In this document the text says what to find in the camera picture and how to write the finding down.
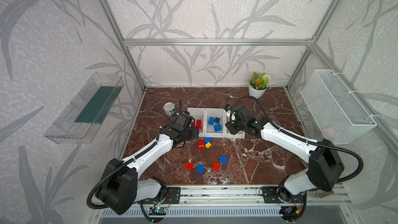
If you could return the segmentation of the small red lego bottom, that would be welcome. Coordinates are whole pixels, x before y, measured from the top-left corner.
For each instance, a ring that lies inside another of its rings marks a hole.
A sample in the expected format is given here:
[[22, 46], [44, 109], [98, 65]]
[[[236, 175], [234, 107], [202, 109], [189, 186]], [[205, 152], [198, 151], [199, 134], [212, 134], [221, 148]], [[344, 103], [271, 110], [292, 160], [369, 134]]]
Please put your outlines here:
[[212, 166], [212, 170], [217, 172], [217, 171], [219, 171], [219, 169], [220, 169], [220, 163], [214, 162], [213, 166]]

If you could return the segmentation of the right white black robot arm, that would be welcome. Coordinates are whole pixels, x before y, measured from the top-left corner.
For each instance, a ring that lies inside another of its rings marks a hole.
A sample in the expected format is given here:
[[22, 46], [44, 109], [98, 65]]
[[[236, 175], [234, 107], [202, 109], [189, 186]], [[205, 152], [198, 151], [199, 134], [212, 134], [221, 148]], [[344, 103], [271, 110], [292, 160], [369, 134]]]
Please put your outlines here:
[[[229, 117], [226, 128], [230, 133], [236, 134], [243, 131], [248, 135], [269, 141], [307, 163], [306, 169], [286, 177], [280, 183], [278, 193], [281, 195], [296, 196], [313, 189], [330, 192], [335, 184], [355, 178], [364, 168], [360, 155], [351, 150], [336, 147], [327, 139], [316, 141], [295, 134], [278, 126], [267, 115], [254, 117], [243, 105], [237, 107], [226, 105], [224, 111]], [[340, 157], [341, 152], [353, 156], [358, 162], [357, 168], [345, 177], [342, 176], [345, 166]]]

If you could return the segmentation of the red lego brick top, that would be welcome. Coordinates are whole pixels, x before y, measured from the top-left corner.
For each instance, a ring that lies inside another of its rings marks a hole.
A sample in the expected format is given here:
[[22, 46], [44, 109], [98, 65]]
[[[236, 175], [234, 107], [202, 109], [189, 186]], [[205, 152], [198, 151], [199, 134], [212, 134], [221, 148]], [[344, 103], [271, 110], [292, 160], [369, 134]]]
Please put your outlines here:
[[205, 148], [204, 140], [198, 140], [198, 148], [199, 149], [204, 149]]

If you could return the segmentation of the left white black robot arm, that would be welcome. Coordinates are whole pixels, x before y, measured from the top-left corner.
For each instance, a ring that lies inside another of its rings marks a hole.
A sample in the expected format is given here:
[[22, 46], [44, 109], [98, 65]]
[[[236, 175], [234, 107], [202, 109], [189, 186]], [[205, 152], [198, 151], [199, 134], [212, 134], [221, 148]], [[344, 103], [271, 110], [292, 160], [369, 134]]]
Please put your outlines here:
[[141, 180], [140, 177], [161, 156], [199, 137], [194, 121], [189, 113], [182, 112], [167, 126], [161, 127], [155, 139], [144, 148], [122, 160], [112, 159], [100, 181], [89, 192], [87, 207], [109, 208], [121, 215], [142, 200], [162, 200], [166, 184], [159, 179]]

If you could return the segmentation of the long red lego brick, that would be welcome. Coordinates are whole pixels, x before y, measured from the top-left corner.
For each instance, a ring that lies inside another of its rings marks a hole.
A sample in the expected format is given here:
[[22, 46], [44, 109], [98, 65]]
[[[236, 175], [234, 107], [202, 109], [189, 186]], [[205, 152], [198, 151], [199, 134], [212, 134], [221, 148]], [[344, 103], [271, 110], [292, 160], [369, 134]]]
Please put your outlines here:
[[196, 127], [198, 128], [198, 130], [201, 132], [201, 131], [203, 131], [203, 125], [202, 125], [202, 120], [201, 119], [198, 119], [197, 121], [196, 121]]

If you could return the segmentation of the blue lego brick top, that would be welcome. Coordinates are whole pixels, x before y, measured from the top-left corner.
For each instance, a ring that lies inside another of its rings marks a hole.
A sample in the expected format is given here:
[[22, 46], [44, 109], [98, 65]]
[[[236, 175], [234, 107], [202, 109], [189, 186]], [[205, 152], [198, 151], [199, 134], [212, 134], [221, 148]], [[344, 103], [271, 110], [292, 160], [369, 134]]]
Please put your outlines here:
[[205, 144], [210, 143], [211, 141], [212, 141], [212, 138], [209, 138], [209, 137], [204, 139]]

